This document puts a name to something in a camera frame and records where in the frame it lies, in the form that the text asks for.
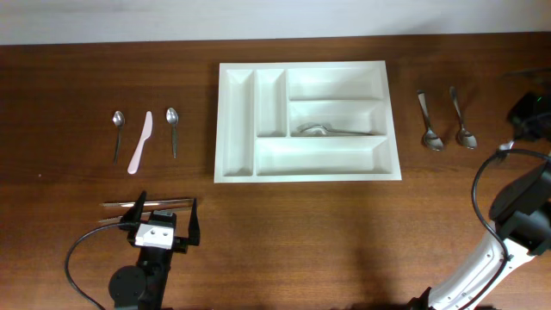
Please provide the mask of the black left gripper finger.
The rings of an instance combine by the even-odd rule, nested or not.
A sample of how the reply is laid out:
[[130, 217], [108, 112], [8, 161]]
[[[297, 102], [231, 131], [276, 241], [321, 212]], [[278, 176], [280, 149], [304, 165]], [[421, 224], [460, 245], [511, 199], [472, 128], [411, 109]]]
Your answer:
[[201, 242], [201, 229], [198, 219], [198, 202], [197, 199], [193, 199], [191, 208], [189, 227], [188, 227], [188, 243], [192, 246], [199, 246]]
[[122, 215], [119, 221], [119, 228], [121, 230], [133, 230], [136, 226], [139, 225], [146, 197], [147, 193], [145, 191], [142, 191], [133, 206], [130, 207], [130, 209]]

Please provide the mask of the metal tongs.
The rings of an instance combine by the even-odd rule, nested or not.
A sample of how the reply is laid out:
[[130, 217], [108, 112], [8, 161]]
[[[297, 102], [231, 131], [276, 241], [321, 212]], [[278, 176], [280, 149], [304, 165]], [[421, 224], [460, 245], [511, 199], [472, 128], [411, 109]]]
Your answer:
[[[144, 207], [158, 207], [158, 206], [176, 206], [176, 205], [182, 205], [187, 202], [193, 202], [193, 198], [180, 198], [180, 199], [170, 199], [170, 200], [156, 200], [156, 201], [145, 201]], [[131, 208], [134, 206], [134, 202], [104, 202], [101, 204], [102, 207], [105, 208]], [[99, 220], [98, 223], [109, 223], [113, 221], [117, 221], [121, 218], [121, 216], [112, 217], [112, 218], [106, 218]]]

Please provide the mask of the large metal spoon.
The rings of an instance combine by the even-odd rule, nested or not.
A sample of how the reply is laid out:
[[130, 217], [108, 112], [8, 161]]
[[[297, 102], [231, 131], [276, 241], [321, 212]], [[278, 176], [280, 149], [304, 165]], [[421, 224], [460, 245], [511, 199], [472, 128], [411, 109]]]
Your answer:
[[444, 149], [444, 144], [442, 139], [432, 130], [425, 93], [423, 90], [418, 90], [417, 94], [426, 127], [426, 131], [423, 134], [423, 143], [430, 150], [440, 152]]
[[465, 128], [465, 123], [462, 117], [459, 100], [457, 96], [457, 91], [454, 86], [449, 87], [449, 94], [455, 106], [455, 111], [457, 113], [459, 126], [460, 126], [456, 134], [456, 140], [461, 146], [464, 146], [467, 149], [470, 149], [470, 150], [476, 149], [478, 146], [477, 140], [474, 137], [474, 135]]

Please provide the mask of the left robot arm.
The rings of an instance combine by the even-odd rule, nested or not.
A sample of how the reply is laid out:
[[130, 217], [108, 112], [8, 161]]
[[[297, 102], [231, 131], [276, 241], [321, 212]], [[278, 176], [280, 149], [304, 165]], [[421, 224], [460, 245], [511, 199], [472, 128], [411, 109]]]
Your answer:
[[142, 220], [146, 192], [126, 211], [119, 223], [124, 225], [128, 243], [139, 249], [134, 265], [118, 269], [111, 277], [108, 292], [116, 309], [160, 309], [175, 253], [185, 254], [201, 242], [198, 203], [191, 203], [188, 235], [176, 236], [177, 216], [172, 209], [154, 210]]

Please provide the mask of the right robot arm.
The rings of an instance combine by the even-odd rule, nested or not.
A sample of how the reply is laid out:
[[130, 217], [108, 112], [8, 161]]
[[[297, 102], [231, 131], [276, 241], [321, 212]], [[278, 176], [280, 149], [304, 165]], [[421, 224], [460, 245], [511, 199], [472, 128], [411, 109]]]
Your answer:
[[[518, 140], [550, 139], [550, 90], [526, 93], [510, 110], [513, 138], [478, 169], [471, 188], [474, 212], [486, 233], [467, 261], [435, 288], [411, 299], [407, 309], [475, 309], [512, 271], [550, 250], [550, 156], [515, 149]], [[489, 215], [479, 208], [477, 192], [484, 170], [510, 155], [542, 163], [505, 186]]]

